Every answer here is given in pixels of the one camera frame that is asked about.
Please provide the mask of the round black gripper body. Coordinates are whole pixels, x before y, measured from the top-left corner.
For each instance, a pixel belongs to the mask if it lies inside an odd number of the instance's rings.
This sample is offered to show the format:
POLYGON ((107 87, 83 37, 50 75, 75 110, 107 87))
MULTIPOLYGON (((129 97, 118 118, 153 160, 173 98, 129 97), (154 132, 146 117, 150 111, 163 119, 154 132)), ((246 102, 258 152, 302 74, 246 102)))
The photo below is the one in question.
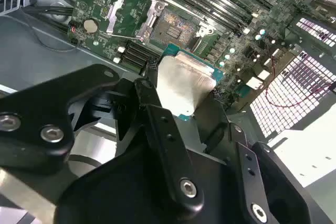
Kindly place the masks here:
MULTIPOLYGON (((188 223, 244 223, 237 187, 221 161, 189 151, 204 192, 188 223)), ((140 144, 74 181, 59 199, 54 223, 185 223, 169 202, 163 174, 140 144)))

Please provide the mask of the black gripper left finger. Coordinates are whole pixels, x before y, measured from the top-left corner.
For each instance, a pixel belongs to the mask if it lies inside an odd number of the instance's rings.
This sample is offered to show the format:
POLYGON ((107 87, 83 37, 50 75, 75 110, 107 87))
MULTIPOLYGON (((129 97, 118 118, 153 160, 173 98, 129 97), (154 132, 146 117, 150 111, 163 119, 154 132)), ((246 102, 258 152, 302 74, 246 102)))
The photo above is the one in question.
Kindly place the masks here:
POLYGON ((167 197, 181 215, 195 215, 204 193, 172 113, 162 108, 153 84, 129 81, 104 65, 92 65, 1 99, 1 165, 35 173, 62 168, 75 130, 105 113, 123 140, 146 144, 159 166, 167 197))

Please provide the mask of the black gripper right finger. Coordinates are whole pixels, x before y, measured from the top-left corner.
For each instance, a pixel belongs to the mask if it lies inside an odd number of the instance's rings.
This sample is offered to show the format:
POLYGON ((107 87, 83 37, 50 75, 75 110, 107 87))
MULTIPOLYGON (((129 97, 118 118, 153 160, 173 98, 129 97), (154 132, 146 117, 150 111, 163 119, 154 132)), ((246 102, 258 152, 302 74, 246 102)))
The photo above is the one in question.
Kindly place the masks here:
POLYGON ((248 143, 214 92, 203 104, 212 126, 206 153, 224 161, 229 170, 230 223, 332 222, 267 144, 248 143))

